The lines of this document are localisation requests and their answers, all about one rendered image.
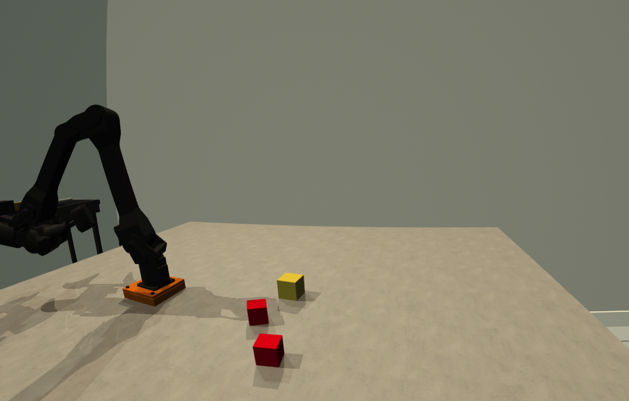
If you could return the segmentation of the yellow cube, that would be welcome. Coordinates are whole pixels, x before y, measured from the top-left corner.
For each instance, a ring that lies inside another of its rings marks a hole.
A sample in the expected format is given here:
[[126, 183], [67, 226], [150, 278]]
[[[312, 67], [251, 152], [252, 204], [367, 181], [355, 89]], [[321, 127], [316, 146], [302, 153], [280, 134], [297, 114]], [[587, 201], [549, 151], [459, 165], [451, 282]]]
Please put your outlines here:
[[297, 301], [305, 294], [304, 276], [285, 272], [277, 279], [277, 291], [279, 299]]

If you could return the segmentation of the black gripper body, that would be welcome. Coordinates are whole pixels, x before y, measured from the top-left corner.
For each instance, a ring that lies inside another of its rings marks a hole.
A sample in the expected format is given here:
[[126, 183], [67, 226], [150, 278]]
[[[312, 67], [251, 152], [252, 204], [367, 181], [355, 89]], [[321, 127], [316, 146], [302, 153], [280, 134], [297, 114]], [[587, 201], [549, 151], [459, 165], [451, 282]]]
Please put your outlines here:
[[90, 213], [90, 209], [88, 209], [85, 204], [81, 204], [70, 212], [71, 218], [65, 220], [63, 223], [54, 225], [53, 221], [50, 220], [44, 224], [46, 226], [49, 226], [55, 233], [55, 243], [50, 248], [50, 253], [54, 250], [54, 246], [58, 246], [59, 244], [66, 242], [67, 239], [72, 238], [72, 236], [70, 235], [70, 228], [72, 228], [73, 226], [76, 226], [78, 231], [85, 232], [87, 230], [90, 230], [90, 228], [94, 227], [95, 225], [94, 219]]

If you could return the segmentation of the red cube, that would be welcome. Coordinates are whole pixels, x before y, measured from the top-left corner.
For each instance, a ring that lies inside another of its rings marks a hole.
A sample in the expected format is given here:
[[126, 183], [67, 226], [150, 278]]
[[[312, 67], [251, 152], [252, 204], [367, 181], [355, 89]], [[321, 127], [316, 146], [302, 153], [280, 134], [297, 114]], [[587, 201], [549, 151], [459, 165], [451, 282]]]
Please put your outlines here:
[[281, 367], [284, 348], [282, 335], [259, 334], [254, 342], [254, 360], [256, 365], [268, 367]]
[[247, 301], [250, 326], [269, 324], [266, 299]]

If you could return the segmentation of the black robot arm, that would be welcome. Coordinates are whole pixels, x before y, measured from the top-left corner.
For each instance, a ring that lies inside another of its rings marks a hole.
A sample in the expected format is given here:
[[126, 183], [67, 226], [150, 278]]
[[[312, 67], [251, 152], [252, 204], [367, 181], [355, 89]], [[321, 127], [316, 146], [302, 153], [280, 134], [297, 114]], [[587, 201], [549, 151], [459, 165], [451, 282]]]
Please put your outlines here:
[[[55, 233], [44, 225], [58, 218], [58, 185], [76, 142], [90, 139], [99, 152], [117, 212], [119, 225], [114, 232], [135, 264], [139, 264], [142, 282], [139, 287], [159, 290], [175, 281], [169, 276], [165, 253], [167, 243], [161, 239], [147, 216], [140, 210], [120, 150], [120, 117], [115, 111], [93, 105], [55, 128], [54, 139], [42, 164], [36, 183], [23, 197], [14, 217], [0, 216], [0, 244], [25, 248], [29, 253], [49, 253]], [[29, 225], [36, 227], [29, 228]]]

